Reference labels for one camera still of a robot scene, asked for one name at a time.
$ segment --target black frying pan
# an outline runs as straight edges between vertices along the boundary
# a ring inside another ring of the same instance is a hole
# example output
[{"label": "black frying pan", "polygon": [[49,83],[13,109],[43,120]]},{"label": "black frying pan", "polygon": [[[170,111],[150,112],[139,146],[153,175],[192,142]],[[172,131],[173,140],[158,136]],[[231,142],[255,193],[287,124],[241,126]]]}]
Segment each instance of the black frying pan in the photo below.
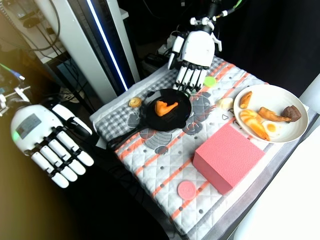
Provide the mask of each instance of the black frying pan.
[{"label": "black frying pan", "polygon": [[[158,116],[155,111],[157,101],[163,101],[169,105],[178,102],[173,110],[164,116]],[[118,149],[127,139],[143,129],[150,128],[157,131],[170,131],[182,129],[186,126],[186,121],[191,113],[191,103],[189,98],[181,91],[174,89],[161,89],[151,91],[140,107],[140,122],[138,126],[124,135],[118,136],[108,142],[108,147],[112,150]]]}]

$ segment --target quilted tablecloth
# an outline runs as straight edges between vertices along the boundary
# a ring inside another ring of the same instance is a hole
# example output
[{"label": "quilted tablecloth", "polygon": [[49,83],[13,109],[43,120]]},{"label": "quilted tablecloth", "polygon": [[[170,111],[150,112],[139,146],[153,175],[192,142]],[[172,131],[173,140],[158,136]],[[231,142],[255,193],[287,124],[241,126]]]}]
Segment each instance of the quilted tablecloth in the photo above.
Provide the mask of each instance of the quilted tablecloth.
[{"label": "quilted tablecloth", "polygon": [[[144,99],[149,91],[171,88],[177,74],[177,70],[169,71],[164,66],[99,109],[90,117],[96,132],[109,141],[135,128],[140,119],[139,109],[129,107],[129,100]],[[180,235],[192,240],[207,235],[283,147],[283,144],[268,144],[250,137],[238,125],[232,108],[222,110],[215,105],[221,98],[235,98],[246,87],[267,83],[218,57],[214,58],[207,75],[214,76],[217,84],[212,88],[203,87],[191,96],[192,113],[183,129],[166,132],[145,129],[116,151],[120,161],[171,219]],[[195,150],[223,125],[231,125],[265,152],[247,176],[226,195],[221,195],[192,164]],[[183,200],[178,195],[177,187],[185,180],[196,185],[196,197],[192,200]]]}]

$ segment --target yellow round pastry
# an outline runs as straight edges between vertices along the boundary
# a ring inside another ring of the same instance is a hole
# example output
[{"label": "yellow round pastry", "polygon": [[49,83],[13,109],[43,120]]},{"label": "yellow round pastry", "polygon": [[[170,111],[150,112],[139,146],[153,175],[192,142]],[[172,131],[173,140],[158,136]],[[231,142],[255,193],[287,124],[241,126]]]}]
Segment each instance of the yellow round pastry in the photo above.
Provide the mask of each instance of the yellow round pastry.
[{"label": "yellow round pastry", "polygon": [[129,101],[129,106],[132,108],[140,107],[142,104],[142,99],[140,97],[131,98]]}]

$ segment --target checkered pattern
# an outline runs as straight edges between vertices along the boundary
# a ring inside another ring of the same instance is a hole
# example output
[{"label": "checkered pattern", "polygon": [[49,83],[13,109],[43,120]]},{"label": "checkered pattern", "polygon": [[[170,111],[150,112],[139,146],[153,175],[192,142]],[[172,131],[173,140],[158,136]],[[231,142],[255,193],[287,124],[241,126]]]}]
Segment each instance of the checkered pattern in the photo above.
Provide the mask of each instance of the checkered pattern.
[{"label": "checkered pattern", "polygon": [[[256,176],[253,175],[227,196],[222,196],[211,184],[207,184],[196,198],[185,208],[181,208],[184,201],[177,193],[179,183],[189,180],[199,188],[207,182],[191,164],[190,160],[195,150],[224,124],[231,124],[244,137],[248,137],[233,120],[232,109],[228,111],[214,109],[213,105],[226,93],[229,98],[234,98],[247,86],[263,84],[255,76],[217,57],[214,58],[208,74],[212,72],[219,79],[218,83],[209,88],[207,92],[198,93],[192,97],[194,114],[189,120],[191,123],[195,122],[194,119],[199,122],[191,124],[190,129],[176,129],[165,134],[157,132],[146,134],[148,136],[143,141],[140,136],[137,136],[117,152],[126,168],[136,176],[145,191],[153,196],[164,213],[170,218],[174,216],[173,224],[180,234],[195,240],[202,239],[228,211],[230,203],[239,199],[256,179]],[[99,116],[91,119],[98,134],[109,141],[132,129],[128,126],[128,116],[137,110],[128,106],[129,100],[137,96],[144,99],[149,91],[171,88],[177,74],[178,71],[172,70],[166,71],[160,78],[153,76],[145,79],[138,83],[140,87],[129,90],[125,99],[120,101],[121,104],[117,103],[109,109],[104,109],[103,112],[99,110]],[[252,139],[251,142],[262,150],[268,145],[256,139]],[[157,148],[150,147],[155,144],[158,144]],[[264,164],[257,164],[257,167],[253,169],[254,173],[260,173],[274,154],[266,154],[268,157],[261,161]],[[201,221],[215,206],[217,210],[210,217],[210,221]]]}]

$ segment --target red box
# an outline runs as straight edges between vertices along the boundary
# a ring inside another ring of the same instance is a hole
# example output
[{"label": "red box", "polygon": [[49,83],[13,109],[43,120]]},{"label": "red box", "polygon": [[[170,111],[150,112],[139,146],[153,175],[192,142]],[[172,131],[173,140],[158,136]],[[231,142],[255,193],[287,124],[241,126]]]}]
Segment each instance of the red box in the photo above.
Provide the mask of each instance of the red box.
[{"label": "red box", "polygon": [[221,193],[226,194],[265,153],[225,124],[196,151],[194,167]]}]

